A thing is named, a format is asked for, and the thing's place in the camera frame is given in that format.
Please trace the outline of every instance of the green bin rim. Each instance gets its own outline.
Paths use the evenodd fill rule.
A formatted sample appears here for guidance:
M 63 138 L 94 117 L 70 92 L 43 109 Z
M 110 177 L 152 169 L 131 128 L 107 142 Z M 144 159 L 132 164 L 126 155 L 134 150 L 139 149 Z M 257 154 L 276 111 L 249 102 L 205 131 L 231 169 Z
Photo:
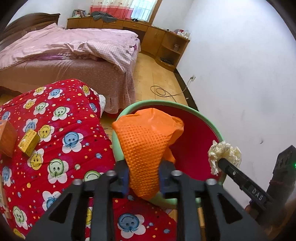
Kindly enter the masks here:
M 218 129 L 215 127 L 215 125 L 209 119 L 207 119 L 205 116 L 203 116 L 199 111 L 197 111 L 193 108 L 190 108 L 188 106 L 185 106 L 183 104 L 179 104 L 179 103 L 175 103 L 175 102 L 171 102 L 171 101 L 166 101 L 166 100 L 144 100 L 144 101 L 136 102 L 136 103 L 126 107 L 120 113 L 117 120 L 124 115 L 128 115 L 128 114 L 133 113 L 135 110 L 138 110 L 138 109 L 145 107 L 145 106 L 152 106 L 152 105 L 170 106 L 170 107 L 178 108 L 181 110 L 185 110 L 185 111 L 197 116 L 202 121 L 204 121 L 212 129 L 212 131 L 216 134 L 219 142 L 224 141 L 221 133 L 218 131 Z M 120 160 L 124 159 L 124 154 L 123 154 L 122 149 L 120 147 L 120 143 L 119 143 L 119 140 L 117 138 L 115 131 L 113 131 L 113 133 L 112 133 L 112 149 L 113 149 L 113 154 L 114 154 L 116 161 L 120 161 Z M 226 179 L 226 174 L 222 173 L 220 176 L 220 179 L 219 179 L 219 184 L 222 185 L 224 183 L 225 179 Z M 197 198 L 196 201 L 198 204 L 200 204 L 199 198 Z M 161 193 L 158 193 L 154 198 L 152 198 L 150 200 L 150 202 L 157 205 L 157 206 L 166 207 L 169 209 L 176 209 L 176 205 L 177 205 L 177 199 L 175 199 L 175 198 L 164 199 L 162 197 Z

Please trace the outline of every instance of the power outlet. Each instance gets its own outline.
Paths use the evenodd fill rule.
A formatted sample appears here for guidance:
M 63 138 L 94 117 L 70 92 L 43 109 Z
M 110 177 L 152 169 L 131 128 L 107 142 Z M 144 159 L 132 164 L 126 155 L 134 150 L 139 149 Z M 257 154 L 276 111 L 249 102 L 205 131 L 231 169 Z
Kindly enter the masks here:
M 191 81 L 194 81 L 195 79 L 196 79 L 196 76 L 195 75 L 193 75 L 193 76 L 190 77 L 190 80 Z

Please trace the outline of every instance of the pink blanket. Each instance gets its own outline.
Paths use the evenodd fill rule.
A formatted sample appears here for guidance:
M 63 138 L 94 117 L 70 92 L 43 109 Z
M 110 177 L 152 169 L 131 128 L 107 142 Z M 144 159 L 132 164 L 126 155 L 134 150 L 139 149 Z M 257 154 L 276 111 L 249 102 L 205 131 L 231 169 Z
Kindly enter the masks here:
M 130 68 L 138 35 L 117 29 L 62 29 L 55 23 L 27 33 L 0 52 L 0 70 L 38 55 L 69 54 L 103 58 L 125 73 Z

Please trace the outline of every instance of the window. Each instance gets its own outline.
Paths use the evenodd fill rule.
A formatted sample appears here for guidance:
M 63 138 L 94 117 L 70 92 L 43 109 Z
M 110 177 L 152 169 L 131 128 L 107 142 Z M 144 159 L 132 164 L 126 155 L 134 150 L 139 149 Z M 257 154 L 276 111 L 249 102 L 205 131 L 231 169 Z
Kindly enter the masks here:
M 137 18 L 149 22 L 156 3 L 157 0 L 134 0 L 131 5 L 134 9 L 131 19 Z

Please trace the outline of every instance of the red and white curtain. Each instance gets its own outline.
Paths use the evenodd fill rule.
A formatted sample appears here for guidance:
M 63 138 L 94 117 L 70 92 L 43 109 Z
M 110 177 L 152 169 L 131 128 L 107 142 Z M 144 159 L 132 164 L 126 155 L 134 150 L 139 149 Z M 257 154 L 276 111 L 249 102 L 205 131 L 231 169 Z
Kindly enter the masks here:
M 106 12 L 118 19 L 131 19 L 135 0 L 93 0 L 91 13 L 94 11 Z

